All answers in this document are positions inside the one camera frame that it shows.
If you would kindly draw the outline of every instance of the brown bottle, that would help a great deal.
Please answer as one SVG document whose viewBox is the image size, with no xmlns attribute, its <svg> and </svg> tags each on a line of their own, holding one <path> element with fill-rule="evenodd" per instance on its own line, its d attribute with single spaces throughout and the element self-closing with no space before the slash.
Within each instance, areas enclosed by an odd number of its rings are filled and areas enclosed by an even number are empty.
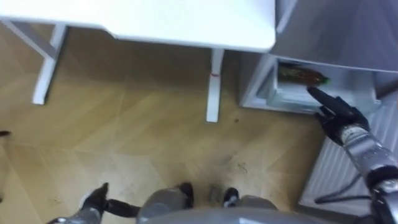
<svg viewBox="0 0 398 224">
<path fill-rule="evenodd" d="M 294 64 L 280 63 L 278 81 L 299 83 L 306 86 L 318 86 L 329 82 L 329 78 L 308 68 L 300 68 Z"/>
</svg>

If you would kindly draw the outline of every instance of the desk leg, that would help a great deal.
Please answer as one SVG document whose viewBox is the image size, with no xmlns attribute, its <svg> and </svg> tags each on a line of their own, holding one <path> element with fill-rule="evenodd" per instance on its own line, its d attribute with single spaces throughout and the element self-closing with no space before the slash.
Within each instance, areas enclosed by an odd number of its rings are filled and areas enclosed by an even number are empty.
<svg viewBox="0 0 398 224">
<path fill-rule="evenodd" d="M 221 93 L 221 65 L 223 63 L 224 49 L 212 49 L 211 73 L 209 77 L 209 89 L 207 98 L 206 121 L 218 121 Z"/>
<path fill-rule="evenodd" d="M 43 105 L 67 31 L 66 25 L 56 24 L 52 31 L 51 40 L 48 42 L 36 33 L 27 22 L 1 22 L 44 57 L 32 99 L 34 104 Z"/>
<path fill-rule="evenodd" d="M 33 104 L 43 105 L 45 103 L 45 97 L 49 90 L 51 78 L 54 74 L 55 66 L 57 65 L 58 55 L 66 32 L 67 27 L 64 24 L 55 25 L 52 31 L 50 44 L 55 48 L 56 54 L 54 57 L 44 57 L 44 62 L 40 69 L 39 78 L 37 79 L 35 91 L 33 93 Z"/>
</svg>

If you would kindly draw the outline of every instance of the white desk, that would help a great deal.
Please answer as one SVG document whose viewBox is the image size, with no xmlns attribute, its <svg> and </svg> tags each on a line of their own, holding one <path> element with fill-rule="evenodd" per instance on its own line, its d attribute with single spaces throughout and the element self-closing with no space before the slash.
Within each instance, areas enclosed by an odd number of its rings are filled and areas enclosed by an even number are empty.
<svg viewBox="0 0 398 224">
<path fill-rule="evenodd" d="M 113 37 L 212 48 L 206 120 L 217 122 L 224 49 L 267 52 L 275 44 L 275 0 L 0 0 L 0 19 L 45 58 L 33 103 L 44 104 L 67 26 Z M 55 24 L 44 41 L 27 22 Z"/>
</svg>

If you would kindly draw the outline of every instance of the black glove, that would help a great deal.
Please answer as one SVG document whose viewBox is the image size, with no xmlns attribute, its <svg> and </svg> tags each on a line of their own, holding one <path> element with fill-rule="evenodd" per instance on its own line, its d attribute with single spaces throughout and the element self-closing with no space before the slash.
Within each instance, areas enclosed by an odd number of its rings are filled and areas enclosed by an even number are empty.
<svg viewBox="0 0 398 224">
<path fill-rule="evenodd" d="M 95 189 L 92 193 L 84 199 L 80 210 L 86 208 L 95 208 L 102 215 L 108 206 L 107 194 L 109 190 L 109 184 L 105 183 L 100 188 Z"/>
<path fill-rule="evenodd" d="M 341 131 L 347 126 L 356 125 L 370 131 L 369 122 L 363 114 L 340 97 L 334 98 L 315 87 L 309 87 L 307 90 L 322 104 L 320 110 L 323 114 L 315 113 L 315 117 L 325 134 L 335 143 L 343 145 Z"/>
</svg>

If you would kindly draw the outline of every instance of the herringbone parquet floor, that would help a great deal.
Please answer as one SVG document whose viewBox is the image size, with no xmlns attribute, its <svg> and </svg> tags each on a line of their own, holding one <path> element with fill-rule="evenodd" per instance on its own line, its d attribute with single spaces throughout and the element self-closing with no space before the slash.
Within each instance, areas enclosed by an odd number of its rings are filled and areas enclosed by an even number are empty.
<svg viewBox="0 0 398 224">
<path fill-rule="evenodd" d="M 48 37 L 51 27 L 35 26 Z M 210 50 L 114 40 L 71 28 L 46 105 L 30 103 L 42 57 L 0 27 L 0 223 L 76 212 L 103 182 L 137 205 L 182 181 L 291 210 L 323 141 L 311 116 L 240 108 L 239 54 L 223 69 L 220 121 L 205 122 Z M 132 223 L 106 215 L 103 223 Z"/>
</svg>

